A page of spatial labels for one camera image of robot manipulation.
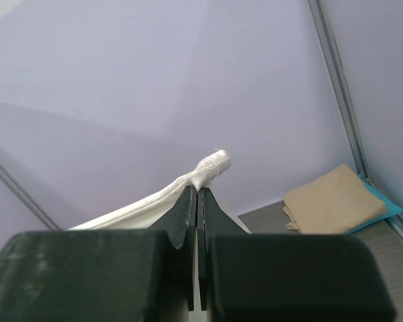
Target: gray wooden surface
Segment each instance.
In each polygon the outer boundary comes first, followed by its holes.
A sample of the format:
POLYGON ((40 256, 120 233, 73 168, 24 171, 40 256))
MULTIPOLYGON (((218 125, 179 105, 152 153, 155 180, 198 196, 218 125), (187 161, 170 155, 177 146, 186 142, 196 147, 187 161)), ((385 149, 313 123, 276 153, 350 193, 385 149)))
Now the gray wooden surface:
MULTIPOLYGON (((284 204, 278 202, 239 218, 253 233, 297 233, 289 231, 289 222, 282 211, 284 204)), ((391 298, 398 310, 396 321, 403 322, 403 242, 398 234, 385 222, 380 221, 354 233, 372 251, 387 284, 391 298)))

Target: stack of folded cloth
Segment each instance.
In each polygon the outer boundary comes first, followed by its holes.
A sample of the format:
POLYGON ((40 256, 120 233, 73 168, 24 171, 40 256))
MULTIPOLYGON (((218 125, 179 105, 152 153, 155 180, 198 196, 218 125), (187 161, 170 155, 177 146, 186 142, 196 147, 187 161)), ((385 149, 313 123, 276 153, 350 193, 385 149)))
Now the stack of folded cloth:
POLYGON ((364 183, 347 165, 290 191, 283 210, 290 230, 350 233, 403 210, 364 183))

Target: gray wall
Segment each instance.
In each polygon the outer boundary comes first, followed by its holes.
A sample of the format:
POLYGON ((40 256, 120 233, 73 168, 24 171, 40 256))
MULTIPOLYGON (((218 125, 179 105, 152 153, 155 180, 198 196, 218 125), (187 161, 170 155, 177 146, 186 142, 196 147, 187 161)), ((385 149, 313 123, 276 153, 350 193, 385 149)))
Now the gray wall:
POLYGON ((326 1, 377 186, 403 206, 403 0, 326 1))
POLYGON ((45 227, 0 181, 0 249, 16 233, 45 227))
POLYGON ((0 161, 63 227, 214 148, 231 214, 353 159, 305 1, 26 1, 0 20, 0 161))

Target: blue cloth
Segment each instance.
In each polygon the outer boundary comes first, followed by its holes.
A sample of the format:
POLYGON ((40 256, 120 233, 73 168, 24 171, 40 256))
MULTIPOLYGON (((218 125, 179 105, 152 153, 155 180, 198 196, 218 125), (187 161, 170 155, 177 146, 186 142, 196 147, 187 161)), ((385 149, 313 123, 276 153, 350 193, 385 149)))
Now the blue cloth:
POLYGON ((403 208, 400 206, 397 206, 395 203, 393 203, 391 200, 389 200, 387 197, 385 197, 383 194, 381 194, 379 191, 377 191, 375 188, 373 188, 370 184, 365 182, 361 176, 359 176, 361 181, 364 182, 366 188, 369 190, 369 192, 373 195, 375 195, 377 198, 381 199, 384 203, 385 206, 387 207, 387 213, 385 215, 381 215, 379 217, 376 217, 372 220, 369 220, 368 222, 362 223, 360 226, 357 226, 356 228, 352 229, 351 231, 348 231, 348 233, 354 233, 360 229, 363 229, 364 227, 371 225, 372 223, 375 223, 376 221, 379 220, 384 220, 393 216, 397 216, 401 213, 403 213, 403 208))

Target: beige cloth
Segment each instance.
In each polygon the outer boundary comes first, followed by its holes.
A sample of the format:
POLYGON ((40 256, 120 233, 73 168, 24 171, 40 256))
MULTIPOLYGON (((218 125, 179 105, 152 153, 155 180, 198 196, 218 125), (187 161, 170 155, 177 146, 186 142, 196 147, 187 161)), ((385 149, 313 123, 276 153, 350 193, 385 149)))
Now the beige cloth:
POLYGON ((387 213, 345 164, 284 196, 290 230, 301 233, 346 233, 387 213))

